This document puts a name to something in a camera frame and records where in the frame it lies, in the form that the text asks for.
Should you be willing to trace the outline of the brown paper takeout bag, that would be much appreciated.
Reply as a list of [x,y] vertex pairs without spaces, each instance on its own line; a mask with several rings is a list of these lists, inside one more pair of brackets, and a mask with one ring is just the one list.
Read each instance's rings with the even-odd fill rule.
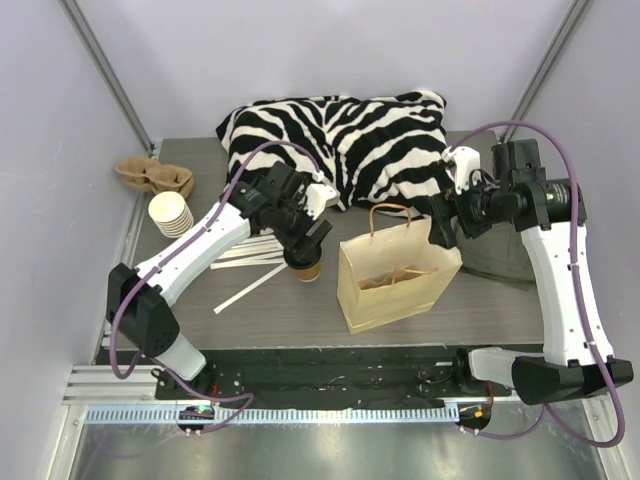
[[369,210],[369,232],[339,246],[337,298],[352,334],[431,310],[462,266],[457,248],[428,240],[431,220],[407,219],[378,229]]

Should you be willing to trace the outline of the black plastic cup lid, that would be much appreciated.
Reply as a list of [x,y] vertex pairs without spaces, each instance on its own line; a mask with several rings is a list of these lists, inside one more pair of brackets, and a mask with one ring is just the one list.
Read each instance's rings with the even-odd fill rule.
[[286,265],[294,270],[307,270],[313,268],[320,262],[321,256],[318,254],[299,256],[290,251],[283,252],[283,259]]

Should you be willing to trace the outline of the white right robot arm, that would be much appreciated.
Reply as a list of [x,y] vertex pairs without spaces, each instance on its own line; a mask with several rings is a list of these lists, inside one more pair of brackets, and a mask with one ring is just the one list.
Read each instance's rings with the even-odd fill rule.
[[568,179],[551,180],[535,140],[492,148],[493,171],[469,147],[447,148],[438,167],[444,184],[431,199],[429,241],[451,249],[459,226],[476,239],[499,223],[520,235],[532,265],[544,325],[543,351],[471,349],[451,371],[457,391],[472,395],[487,382],[515,391],[527,405],[590,398],[634,378],[616,358],[598,313],[586,256],[586,210]]

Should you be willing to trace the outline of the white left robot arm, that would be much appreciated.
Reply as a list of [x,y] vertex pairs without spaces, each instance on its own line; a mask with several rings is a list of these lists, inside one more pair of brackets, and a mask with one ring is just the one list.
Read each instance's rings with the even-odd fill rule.
[[338,197],[319,175],[284,163],[246,183],[234,179],[207,215],[154,257],[114,267],[108,277],[106,319],[138,351],[178,377],[190,398],[205,397],[213,375],[204,355],[181,332],[171,308],[187,287],[231,248],[265,229],[283,248],[285,264],[316,267],[331,225],[321,219]]

